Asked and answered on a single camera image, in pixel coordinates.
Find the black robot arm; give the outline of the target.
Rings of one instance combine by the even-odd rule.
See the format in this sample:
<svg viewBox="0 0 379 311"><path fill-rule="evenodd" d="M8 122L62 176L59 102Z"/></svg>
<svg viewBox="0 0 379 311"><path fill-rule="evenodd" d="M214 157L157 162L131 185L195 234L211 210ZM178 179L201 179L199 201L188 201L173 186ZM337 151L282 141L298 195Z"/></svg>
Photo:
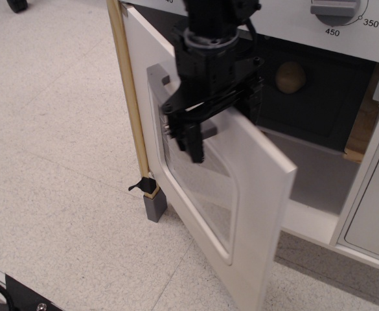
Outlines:
<svg viewBox="0 0 379 311"><path fill-rule="evenodd" d="M258 1L185 1L173 28L178 90L161 106L169 134L194 163L204 160L201 124L231 106L257 123L262 79L251 16Z"/></svg>

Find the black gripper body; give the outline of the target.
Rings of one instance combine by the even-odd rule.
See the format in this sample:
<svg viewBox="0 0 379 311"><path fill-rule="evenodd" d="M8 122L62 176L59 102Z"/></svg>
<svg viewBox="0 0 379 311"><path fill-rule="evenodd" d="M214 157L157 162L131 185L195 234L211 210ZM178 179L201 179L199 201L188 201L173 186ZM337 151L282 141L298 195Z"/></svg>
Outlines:
<svg viewBox="0 0 379 311"><path fill-rule="evenodd" d="M263 64L255 54L257 33L253 25L249 47L239 40L239 31L224 38L206 38L189 30L186 24L173 29L176 69L179 78L199 80L211 96L206 103L210 116L236 106L249 118L249 85L260 78Z"/></svg>

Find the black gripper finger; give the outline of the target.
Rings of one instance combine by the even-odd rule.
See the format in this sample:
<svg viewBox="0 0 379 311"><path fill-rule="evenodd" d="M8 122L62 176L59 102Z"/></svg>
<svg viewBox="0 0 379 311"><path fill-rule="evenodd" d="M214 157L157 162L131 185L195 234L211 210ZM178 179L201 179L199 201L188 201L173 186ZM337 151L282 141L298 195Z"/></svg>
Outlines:
<svg viewBox="0 0 379 311"><path fill-rule="evenodd" d="M182 123L178 126L176 139L179 149L186 152L193 163L204 161L200 123Z"/></svg>
<svg viewBox="0 0 379 311"><path fill-rule="evenodd" d="M263 79L258 78L249 85L249 119L256 125L262 104Z"/></svg>

